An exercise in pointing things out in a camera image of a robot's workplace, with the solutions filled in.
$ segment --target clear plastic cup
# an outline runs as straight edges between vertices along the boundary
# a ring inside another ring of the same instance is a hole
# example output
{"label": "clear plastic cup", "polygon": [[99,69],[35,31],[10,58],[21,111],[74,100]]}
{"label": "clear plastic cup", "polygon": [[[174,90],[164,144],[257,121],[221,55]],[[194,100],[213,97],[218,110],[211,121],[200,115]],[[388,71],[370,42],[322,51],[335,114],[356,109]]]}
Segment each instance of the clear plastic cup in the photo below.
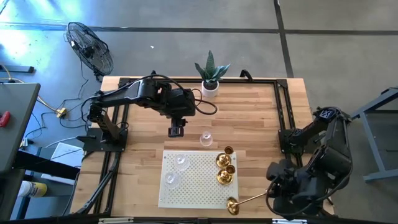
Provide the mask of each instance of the clear plastic cup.
{"label": "clear plastic cup", "polygon": [[213,136],[211,135],[210,132],[205,131],[203,134],[200,136],[200,144],[202,146],[210,146],[213,143]]}
{"label": "clear plastic cup", "polygon": [[175,156],[175,167],[179,171],[185,171],[190,165],[189,158],[186,155],[179,154]]}
{"label": "clear plastic cup", "polygon": [[181,182],[181,177],[178,173],[175,172],[168,172],[165,175],[165,185],[169,189],[176,189]]}

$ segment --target wooden table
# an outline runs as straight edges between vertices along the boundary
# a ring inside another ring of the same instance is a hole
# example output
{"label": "wooden table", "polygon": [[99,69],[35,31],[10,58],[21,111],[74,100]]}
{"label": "wooden table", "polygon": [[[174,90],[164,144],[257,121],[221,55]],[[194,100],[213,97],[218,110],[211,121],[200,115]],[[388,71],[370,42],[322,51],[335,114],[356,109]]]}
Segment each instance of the wooden table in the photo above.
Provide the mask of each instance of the wooden table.
{"label": "wooden table", "polygon": [[[101,89],[117,89],[119,79],[104,77]],[[287,83],[296,127],[303,128],[312,122],[304,81],[302,78],[288,78]],[[184,88],[201,87],[200,83],[181,84]],[[159,116],[151,109],[130,106],[127,119],[129,136],[119,166],[113,217],[277,217],[266,207],[264,197],[242,204],[238,216],[231,216],[227,210],[158,208],[163,150],[222,151],[226,146],[233,147],[238,159],[240,201],[263,193],[270,184],[266,179],[269,164],[284,158],[277,137],[280,127],[272,85],[222,83],[219,95],[207,100],[217,105],[217,114],[208,116],[197,112],[194,117],[186,117],[189,123],[185,127],[185,135],[175,139],[167,137],[170,120],[165,116]],[[213,110],[205,104],[200,108]],[[110,117],[112,113],[113,109],[109,108]],[[118,122],[121,116],[122,112],[119,112]],[[210,147],[203,147],[199,142],[204,131],[213,135],[214,142]],[[97,187],[103,157],[103,152],[95,152],[83,162],[71,212],[81,208]],[[304,164],[309,157],[303,158]],[[108,187],[104,191],[102,209],[107,195]],[[325,210],[333,213],[327,202]]]}

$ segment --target black fan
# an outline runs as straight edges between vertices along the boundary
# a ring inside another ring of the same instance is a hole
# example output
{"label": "black fan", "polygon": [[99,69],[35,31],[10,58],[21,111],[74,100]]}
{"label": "black fan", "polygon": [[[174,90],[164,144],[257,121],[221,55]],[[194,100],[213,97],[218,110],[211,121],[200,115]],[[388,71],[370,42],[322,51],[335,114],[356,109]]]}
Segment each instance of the black fan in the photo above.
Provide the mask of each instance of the black fan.
{"label": "black fan", "polygon": [[70,22],[66,36],[72,49],[80,60],[94,71],[98,81],[98,77],[112,72],[113,61],[108,45],[100,40],[90,28],[80,22]]}

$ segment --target pegboard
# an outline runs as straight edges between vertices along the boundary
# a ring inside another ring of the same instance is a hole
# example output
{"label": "pegboard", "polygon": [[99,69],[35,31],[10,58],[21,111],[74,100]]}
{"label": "pegboard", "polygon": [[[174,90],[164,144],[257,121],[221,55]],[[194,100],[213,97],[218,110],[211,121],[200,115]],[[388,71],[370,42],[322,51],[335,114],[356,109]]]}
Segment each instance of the pegboard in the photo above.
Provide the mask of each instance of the pegboard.
{"label": "pegboard", "polygon": [[[221,185],[217,181],[216,176],[221,169],[216,164],[219,153],[222,152],[164,151],[158,207],[225,209],[228,197],[238,199],[238,172],[235,172],[229,185]],[[179,154],[185,155],[190,161],[190,166],[185,171],[175,167],[175,156]],[[238,170],[235,152],[231,158],[232,165]],[[181,177],[180,184],[175,189],[170,189],[165,184],[168,172],[176,172]]]}

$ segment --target yellow connector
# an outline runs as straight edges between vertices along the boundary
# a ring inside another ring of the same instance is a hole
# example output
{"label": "yellow connector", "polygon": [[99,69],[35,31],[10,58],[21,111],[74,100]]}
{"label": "yellow connector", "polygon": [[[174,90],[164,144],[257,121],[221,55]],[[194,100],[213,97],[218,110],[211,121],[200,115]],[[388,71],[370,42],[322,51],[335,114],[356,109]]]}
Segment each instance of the yellow connector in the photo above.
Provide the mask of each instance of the yellow connector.
{"label": "yellow connector", "polygon": [[60,117],[62,117],[62,116],[64,116],[64,115],[66,115],[66,113],[67,113],[67,109],[66,108],[62,108],[62,109],[59,109],[59,110],[57,110],[57,118],[60,118]]}

